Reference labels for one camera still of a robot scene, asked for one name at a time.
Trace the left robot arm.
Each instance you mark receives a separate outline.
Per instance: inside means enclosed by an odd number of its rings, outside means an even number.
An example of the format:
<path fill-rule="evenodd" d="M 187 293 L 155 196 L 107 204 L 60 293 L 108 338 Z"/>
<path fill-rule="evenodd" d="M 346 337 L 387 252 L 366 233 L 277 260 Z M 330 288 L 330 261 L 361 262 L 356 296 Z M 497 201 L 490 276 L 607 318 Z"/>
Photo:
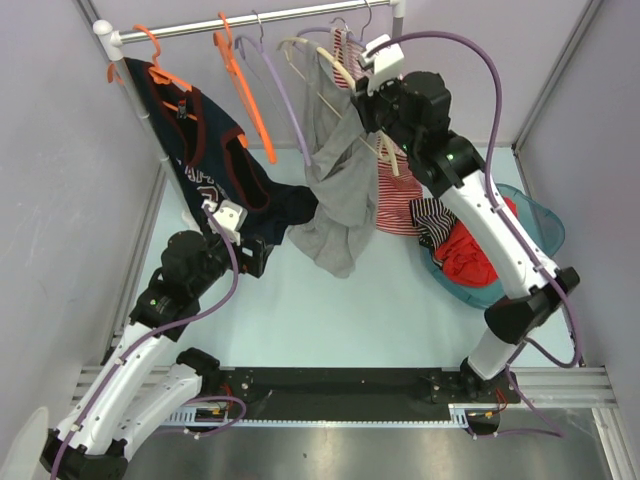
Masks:
<path fill-rule="evenodd" d="M 272 250 L 259 237 L 238 244 L 194 231 L 170 237 L 118 345 L 73 411 L 48 432 L 40 462 L 51 478 L 122 478 L 141 444 L 183 405 L 220 407 L 222 430 L 244 419 L 246 403 L 224 389 L 219 361 L 194 347 L 178 354 L 158 386 L 136 394 L 161 354 L 205 317 L 200 297 L 226 273 L 234 281 L 261 277 Z"/>

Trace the cream plastic hanger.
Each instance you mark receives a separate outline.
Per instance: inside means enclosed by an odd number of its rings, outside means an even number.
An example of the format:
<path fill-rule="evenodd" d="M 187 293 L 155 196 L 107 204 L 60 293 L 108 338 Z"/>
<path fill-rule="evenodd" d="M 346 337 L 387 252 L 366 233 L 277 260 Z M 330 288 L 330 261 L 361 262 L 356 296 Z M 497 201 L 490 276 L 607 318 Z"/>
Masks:
<path fill-rule="evenodd" d="M 285 59 L 291 68 L 303 79 L 307 80 L 302 71 L 293 62 L 293 49 L 300 45 L 315 46 L 315 52 L 323 59 L 332 69 L 334 83 L 343 89 L 349 90 L 351 93 L 355 90 L 355 83 L 358 74 L 366 76 L 358 63 L 358 57 L 365 47 L 360 47 L 346 38 L 346 32 L 340 28 L 331 28 L 328 33 L 333 40 L 334 51 L 329 52 L 321 45 L 316 45 L 305 36 L 286 37 L 278 45 L 278 49 L 284 53 Z M 406 159 L 401 154 L 398 147 L 384 133 L 377 133 L 376 148 L 369 146 L 371 151 L 376 151 L 378 161 L 387 164 L 391 168 L 393 177 L 400 177 L 399 160 Z"/>

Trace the navy blue tank top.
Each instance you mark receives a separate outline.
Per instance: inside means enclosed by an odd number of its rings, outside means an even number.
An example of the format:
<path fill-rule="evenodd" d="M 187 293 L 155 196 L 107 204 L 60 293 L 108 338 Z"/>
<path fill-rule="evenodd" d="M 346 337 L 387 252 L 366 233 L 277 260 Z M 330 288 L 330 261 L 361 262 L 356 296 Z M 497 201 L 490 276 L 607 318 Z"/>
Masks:
<path fill-rule="evenodd" d="M 288 227 L 312 220 L 318 200 L 311 189 L 272 181 L 242 144 L 243 129 L 214 101 L 197 88 L 156 83 L 149 62 L 125 62 L 199 227 L 208 227 L 206 200 L 244 208 L 241 234 L 270 245 L 281 244 Z"/>

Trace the black white striped garment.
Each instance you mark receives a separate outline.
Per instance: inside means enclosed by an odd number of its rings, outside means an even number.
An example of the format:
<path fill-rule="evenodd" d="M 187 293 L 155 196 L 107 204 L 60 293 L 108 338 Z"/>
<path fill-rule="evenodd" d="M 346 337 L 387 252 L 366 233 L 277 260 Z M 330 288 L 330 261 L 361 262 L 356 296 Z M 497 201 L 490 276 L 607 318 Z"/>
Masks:
<path fill-rule="evenodd" d="M 421 246 L 435 252 L 450 236 L 457 217 L 439 199 L 422 198 L 409 202 L 412 226 Z"/>

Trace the red white striped tank top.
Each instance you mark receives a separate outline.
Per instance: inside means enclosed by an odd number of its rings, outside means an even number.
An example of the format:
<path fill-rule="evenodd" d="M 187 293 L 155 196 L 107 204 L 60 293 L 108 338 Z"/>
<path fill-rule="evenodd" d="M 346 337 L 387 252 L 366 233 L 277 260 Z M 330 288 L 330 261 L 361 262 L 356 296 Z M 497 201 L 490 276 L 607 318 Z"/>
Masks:
<path fill-rule="evenodd" d="M 357 80 L 366 75 L 358 58 L 363 48 L 348 30 L 331 30 L 333 56 Z M 421 199 L 422 187 L 409 172 L 406 154 L 387 136 L 378 133 L 375 150 L 378 155 L 378 213 L 376 228 L 394 235 L 417 237 L 410 214 L 410 202 Z"/>

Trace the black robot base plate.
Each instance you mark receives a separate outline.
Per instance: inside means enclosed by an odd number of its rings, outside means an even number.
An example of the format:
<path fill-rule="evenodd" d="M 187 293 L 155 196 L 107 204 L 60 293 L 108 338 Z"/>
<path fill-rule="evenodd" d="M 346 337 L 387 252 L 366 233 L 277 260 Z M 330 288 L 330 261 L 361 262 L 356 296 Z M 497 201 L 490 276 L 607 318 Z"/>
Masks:
<path fill-rule="evenodd" d="M 415 424 L 446 421 L 454 404 L 494 417 L 516 404 L 506 379 L 476 381 L 440 368 L 219 370 L 190 402 L 208 409 L 196 422 Z"/>

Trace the metal clothes rail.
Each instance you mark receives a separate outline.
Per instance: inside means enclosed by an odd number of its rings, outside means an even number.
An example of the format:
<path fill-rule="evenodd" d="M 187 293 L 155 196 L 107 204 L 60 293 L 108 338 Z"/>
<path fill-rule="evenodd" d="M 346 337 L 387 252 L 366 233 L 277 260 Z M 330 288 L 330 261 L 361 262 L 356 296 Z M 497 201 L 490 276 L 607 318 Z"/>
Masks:
<path fill-rule="evenodd" d="M 388 6 L 392 11 L 392 35 L 398 36 L 402 33 L 403 21 L 406 12 L 404 1 L 369 1 L 372 8 L 377 6 Z M 340 13 L 358 9 L 366 9 L 364 1 L 342 1 L 330 4 L 321 4 L 308 7 L 292 8 L 272 12 L 259 13 L 262 17 L 262 24 L 306 18 L 330 13 Z M 258 25 L 255 17 L 249 13 L 247 15 L 226 17 L 231 31 L 234 27 L 244 27 Z M 97 20 L 92 25 L 93 33 L 98 37 L 107 57 L 112 62 L 117 62 L 123 58 L 121 48 L 128 43 L 149 40 L 149 38 L 138 30 L 125 32 L 116 31 L 112 25 L 105 20 Z M 200 34 L 205 32 L 221 31 L 223 29 L 221 20 L 217 17 L 214 20 L 201 21 L 189 24 L 171 25 L 149 29 L 157 39 Z"/>

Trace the teal translucent plastic basket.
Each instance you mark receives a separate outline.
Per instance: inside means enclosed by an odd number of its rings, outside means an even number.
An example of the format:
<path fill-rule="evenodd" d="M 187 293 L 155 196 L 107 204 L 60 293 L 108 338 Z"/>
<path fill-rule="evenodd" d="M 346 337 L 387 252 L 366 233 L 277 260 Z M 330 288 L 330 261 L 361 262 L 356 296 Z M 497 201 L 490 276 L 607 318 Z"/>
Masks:
<path fill-rule="evenodd" d="M 532 240 L 547 256 L 553 256 L 565 240 L 564 225 L 559 217 L 513 186 L 498 184 L 497 188 Z M 433 252 L 421 247 L 429 273 L 442 287 L 463 303 L 484 310 L 504 296 L 499 278 L 494 283 L 481 288 L 454 283 L 433 261 Z"/>

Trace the empty lilac plastic hanger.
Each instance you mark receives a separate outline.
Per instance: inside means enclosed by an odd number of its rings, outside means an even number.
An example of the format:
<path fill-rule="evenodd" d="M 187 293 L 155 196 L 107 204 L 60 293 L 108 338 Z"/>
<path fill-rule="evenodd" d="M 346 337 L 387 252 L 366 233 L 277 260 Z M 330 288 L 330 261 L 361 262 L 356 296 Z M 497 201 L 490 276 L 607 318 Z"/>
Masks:
<path fill-rule="evenodd" d="M 262 24 L 262 20 L 263 17 L 256 11 L 256 10 L 252 10 L 251 14 L 255 17 L 255 20 L 257 22 L 257 24 L 259 25 L 260 28 L 260 37 L 258 40 L 255 40 L 253 37 L 250 37 L 248 35 L 245 34 L 240 34 L 238 35 L 235 40 L 233 41 L 233 48 L 234 51 L 237 52 L 241 59 L 244 61 L 245 65 L 248 67 L 248 69 L 252 72 L 252 74 L 254 75 L 254 77 L 262 84 L 263 88 L 265 89 L 266 93 L 269 95 L 272 104 L 275 107 L 275 110 L 278 114 L 280 114 L 280 110 L 278 107 L 278 103 L 277 101 L 274 99 L 273 95 L 269 92 L 268 88 L 266 87 L 266 84 L 264 83 L 264 81 L 261 79 L 260 75 L 253 69 L 253 67 L 250 65 L 249 61 L 247 60 L 247 54 L 245 51 L 245 43 L 248 42 L 256 51 L 256 53 L 260 56 L 260 58 L 262 59 L 264 65 L 267 68 L 267 71 L 269 73 L 269 75 L 271 76 L 271 79 L 273 80 L 273 83 L 275 85 L 275 87 L 277 88 L 277 91 L 279 93 L 280 99 L 282 100 L 282 102 L 284 103 L 284 107 L 286 109 L 287 112 L 287 116 L 288 116 L 288 122 L 290 123 L 290 126 L 293 129 L 293 133 L 295 135 L 297 144 L 298 144 L 298 150 L 299 152 L 302 154 L 303 159 L 304 159 L 304 163 L 306 166 L 310 166 L 311 165 L 311 157 L 308 151 L 308 147 L 306 144 L 306 141 L 304 139 L 304 135 L 302 133 L 301 127 L 298 123 L 296 114 L 294 112 L 293 106 L 291 104 L 289 95 L 287 93 L 287 90 L 278 74 L 278 72 L 276 71 L 275 66 L 273 65 L 273 62 L 271 60 L 271 58 L 269 57 L 269 55 L 267 54 L 267 52 L 265 51 L 264 48 L 264 27 Z"/>

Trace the empty orange plastic hanger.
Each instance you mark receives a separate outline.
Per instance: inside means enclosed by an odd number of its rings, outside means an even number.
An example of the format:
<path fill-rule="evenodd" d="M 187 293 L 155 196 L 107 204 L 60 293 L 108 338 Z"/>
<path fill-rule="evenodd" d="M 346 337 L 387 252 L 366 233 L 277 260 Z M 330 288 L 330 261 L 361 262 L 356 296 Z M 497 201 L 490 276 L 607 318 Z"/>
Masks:
<path fill-rule="evenodd" d="M 264 120 L 255 102 L 249 84 L 247 83 L 246 78 L 235 58 L 233 35 L 230 25 L 223 12 L 218 13 L 218 18 L 222 22 L 223 29 L 213 33 L 213 43 L 219 51 L 225 69 L 236 89 L 238 97 L 262 142 L 268 161 L 271 164 L 276 164 L 277 156 L 271 137 L 266 129 Z"/>

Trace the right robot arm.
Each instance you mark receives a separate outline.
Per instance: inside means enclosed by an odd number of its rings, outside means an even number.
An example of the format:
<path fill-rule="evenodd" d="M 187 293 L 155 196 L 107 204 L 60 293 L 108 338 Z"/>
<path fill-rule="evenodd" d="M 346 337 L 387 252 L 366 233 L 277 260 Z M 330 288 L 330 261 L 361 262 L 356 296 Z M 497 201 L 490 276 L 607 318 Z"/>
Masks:
<path fill-rule="evenodd" d="M 502 284 L 503 297 L 484 312 L 481 340 L 460 366 L 463 393 L 484 401 L 528 334 L 566 303 L 579 275 L 539 251 L 497 190 L 488 157 L 451 130 L 451 94 L 440 75 L 418 71 L 381 84 L 363 77 L 352 102 L 365 131 L 399 146 L 413 176 L 462 221 Z"/>

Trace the red garment in basket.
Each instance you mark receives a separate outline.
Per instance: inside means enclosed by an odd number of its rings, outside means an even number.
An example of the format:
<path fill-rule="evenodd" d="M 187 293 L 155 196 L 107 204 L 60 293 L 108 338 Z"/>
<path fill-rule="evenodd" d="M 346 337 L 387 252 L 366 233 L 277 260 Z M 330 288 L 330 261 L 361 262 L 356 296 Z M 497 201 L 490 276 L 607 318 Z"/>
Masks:
<path fill-rule="evenodd" d="M 486 287 L 498 279 L 491 262 L 458 218 L 449 238 L 433 252 L 433 261 L 447 278 L 466 287 Z"/>

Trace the grey tank top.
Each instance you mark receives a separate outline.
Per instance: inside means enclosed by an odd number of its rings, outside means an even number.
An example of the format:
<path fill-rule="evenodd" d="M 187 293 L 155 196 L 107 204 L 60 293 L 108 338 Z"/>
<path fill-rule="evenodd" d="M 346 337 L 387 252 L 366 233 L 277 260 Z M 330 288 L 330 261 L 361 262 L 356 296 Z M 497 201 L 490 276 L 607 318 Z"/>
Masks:
<path fill-rule="evenodd" d="M 289 238 L 316 266 L 346 278 L 375 230 L 377 156 L 351 102 L 351 89 L 335 83 L 324 49 L 312 40 L 299 47 L 303 135 L 310 154 L 305 178 L 318 205 L 310 221 L 291 228 Z"/>

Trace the orange hanger with navy top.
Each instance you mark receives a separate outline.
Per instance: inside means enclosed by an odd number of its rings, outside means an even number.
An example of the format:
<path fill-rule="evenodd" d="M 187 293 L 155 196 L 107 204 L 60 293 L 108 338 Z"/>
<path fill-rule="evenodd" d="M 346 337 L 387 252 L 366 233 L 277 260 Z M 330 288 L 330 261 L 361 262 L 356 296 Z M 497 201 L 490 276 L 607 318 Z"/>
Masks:
<path fill-rule="evenodd" d="M 188 84 L 184 80 L 180 79 L 179 77 L 171 74 L 170 72 L 160 67 L 158 58 L 162 53 L 162 49 L 160 47 L 157 37 L 144 25 L 135 24 L 133 26 L 133 29 L 143 32 L 155 47 L 155 52 L 151 56 L 152 65 L 148 69 L 148 73 L 153 79 L 153 81 L 158 85 L 175 84 L 181 87 L 185 92 L 192 92 L 193 87 L 190 84 Z M 107 68 L 106 76 L 107 76 L 108 83 L 112 83 L 114 80 L 116 80 L 120 85 L 124 85 L 124 80 L 116 72 L 116 66 L 113 62 L 109 64 Z M 164 101 L 163 104 L 166 108 L 173 110 L 177 114 L 177 117 L 179 119 L 189 118 L 194 121 L 197 120 L 197 117 L 194 114 L 187 112 L 187 107 L 186 107 L 187 103 L 185 100 L 180 100 L 177 105 L 173 105 L 166 101 Z"/>

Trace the lilac hanger with striped top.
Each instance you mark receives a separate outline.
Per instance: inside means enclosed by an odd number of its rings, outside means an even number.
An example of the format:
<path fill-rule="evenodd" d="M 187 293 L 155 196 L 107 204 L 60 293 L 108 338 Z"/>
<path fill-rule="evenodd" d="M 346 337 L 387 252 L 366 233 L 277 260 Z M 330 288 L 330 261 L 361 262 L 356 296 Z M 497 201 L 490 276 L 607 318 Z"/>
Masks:
<path fill-rule="evenodd" d="M 356 45 L 360 46 L 360 47 L 365 47 L 364 34 L 366 33 L 367 28 L 371 25 L 372 20 L 373 20 L 373 8 L 372 8 L 371 3 L 369 1 L 367 1 L 367 0 L 365 0 L 364 1 L 364 5 L 365 5 L 366 10 L 367 10 L 368 18 L 367 18 L 367 21 L 362 26 L 362 28 L 360 29 L 360 33 L 358 35 L 356 35 L 348 27 L 347 22 L 343 17 L 336 16 L 329 22 L 329 24 L 332 25 L 332 26 L 336 25 L 338 22 L 341 22 L 343 30 L 346 32 L 346 38 L 348 40 L 352 41 L 353 43 L 355 43 Z M 304 29 L 300 30 L 297 33 L 297 35 L 299 37 L 303 37 L 303 36 L 305 36 L 307 34 L 310 34 L 310 33 L 330 33 L 331 31 L 332 31 L 332 29 L 329 28 L 328 26 L 315 26 L 315 27 L 304 28 Z"/>

